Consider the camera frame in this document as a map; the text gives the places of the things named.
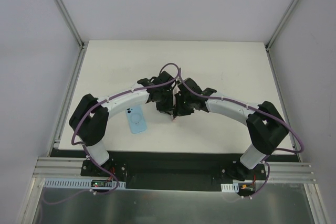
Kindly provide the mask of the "pink phone case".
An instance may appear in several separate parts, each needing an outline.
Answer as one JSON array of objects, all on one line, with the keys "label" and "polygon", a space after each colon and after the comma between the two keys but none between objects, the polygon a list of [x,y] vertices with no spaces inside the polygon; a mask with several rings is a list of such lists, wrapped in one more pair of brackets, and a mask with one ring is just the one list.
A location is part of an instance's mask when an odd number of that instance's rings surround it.
[{"label": "pink phone case", "polygon": [[173,110],[172,110],[172,120],[175,121],[178,117],[178,108],[179,108],[179,96],[180,91],[178,88],[173,89]]}]

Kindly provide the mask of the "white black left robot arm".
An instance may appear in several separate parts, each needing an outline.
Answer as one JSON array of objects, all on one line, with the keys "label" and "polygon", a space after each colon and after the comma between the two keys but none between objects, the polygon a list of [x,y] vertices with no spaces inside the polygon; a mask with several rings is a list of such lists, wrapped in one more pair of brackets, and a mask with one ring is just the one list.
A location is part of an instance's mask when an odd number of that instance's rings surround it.
[{"label": "white black left robot arm", "polygon": [[78,103],[69,120],[71,144],[81,145],[99,176],[114,176],[111,158],[103,143],[108,120],[126,109],[148,102],[163,102],[175,82],[166,71],[152,79],[140,79],[130,89],[96,98],[88,93]]}]

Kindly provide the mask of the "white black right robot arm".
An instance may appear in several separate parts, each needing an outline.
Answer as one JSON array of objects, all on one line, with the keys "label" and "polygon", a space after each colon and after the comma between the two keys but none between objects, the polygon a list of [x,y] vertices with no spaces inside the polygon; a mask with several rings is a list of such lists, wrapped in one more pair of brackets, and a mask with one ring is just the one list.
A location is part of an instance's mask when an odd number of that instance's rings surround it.
[{"label": "white black right robot arm", "polygon": [[227,176],[232,179],[244,181],[250,178],[255,173],[257,164],[271,155],[289,133],[271,102],[264,101],[253,110],[240,101],[221,98],[215,89],[202,90],[191,78],[179,81],[177,85],[177,116],[190,115],[199,110],[220,114],[247,126],[250,146],[236,163],[225,169]]}]

